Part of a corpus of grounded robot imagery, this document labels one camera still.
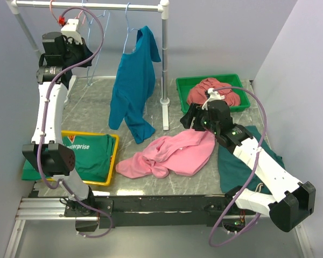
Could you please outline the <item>pink t shirt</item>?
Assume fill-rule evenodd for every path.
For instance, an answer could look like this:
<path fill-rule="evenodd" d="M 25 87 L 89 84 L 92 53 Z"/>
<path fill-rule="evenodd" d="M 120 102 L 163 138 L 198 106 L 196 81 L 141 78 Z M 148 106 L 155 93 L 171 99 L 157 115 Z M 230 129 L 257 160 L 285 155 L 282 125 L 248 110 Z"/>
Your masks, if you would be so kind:
<path fill-rule="evenodd" d="M 154 140 L 143 151 L 119 162 L 116 172 L 130 179 L 148 175 L 164 178 L 170 171 L 193 176 L 209 161 L 214 147 L 213 133 L 185 130 Z"/>

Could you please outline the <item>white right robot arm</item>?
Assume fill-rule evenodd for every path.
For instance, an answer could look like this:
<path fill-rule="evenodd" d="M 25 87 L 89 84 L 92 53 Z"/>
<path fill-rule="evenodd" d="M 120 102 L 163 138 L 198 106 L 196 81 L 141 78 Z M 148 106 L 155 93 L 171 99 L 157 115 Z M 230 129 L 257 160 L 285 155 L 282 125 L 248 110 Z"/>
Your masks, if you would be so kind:
<path fill-rule="evenodd" d="M 316 188 L 301 182 L 280 166 L 244 126 L 233 123 L 225 101 L 213 100 L 205 105 L 193 103 L 180 122 L 184 128 L 209 131 L 220 146 L 248 166 L 270 194 L 251 191 L 247 184 L 237 186 L 226 194 L 225 209 L 237 214 L 250 210 L 270 217 L 283 232 L 289 232 L 314 211 Z"/>

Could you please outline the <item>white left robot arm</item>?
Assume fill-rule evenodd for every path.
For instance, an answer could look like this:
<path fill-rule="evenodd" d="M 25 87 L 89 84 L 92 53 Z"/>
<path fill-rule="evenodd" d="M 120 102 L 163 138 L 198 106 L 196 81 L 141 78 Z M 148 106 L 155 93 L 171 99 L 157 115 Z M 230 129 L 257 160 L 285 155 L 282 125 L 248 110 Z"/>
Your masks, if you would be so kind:
<path fill-rule="evenodd" d="M 61 186 L 67 192 L 68 207 L 90 216 L 96 211 L 95 198 L 75 169 L 74 151 L 63 144 L 61 122 L 72 69 L 91 66 L 94 54 L 77 32 L 50 32 L 42 40 L 44 53 L 36 72 L 38 118 L 22 153 L 50 189 Z"/>

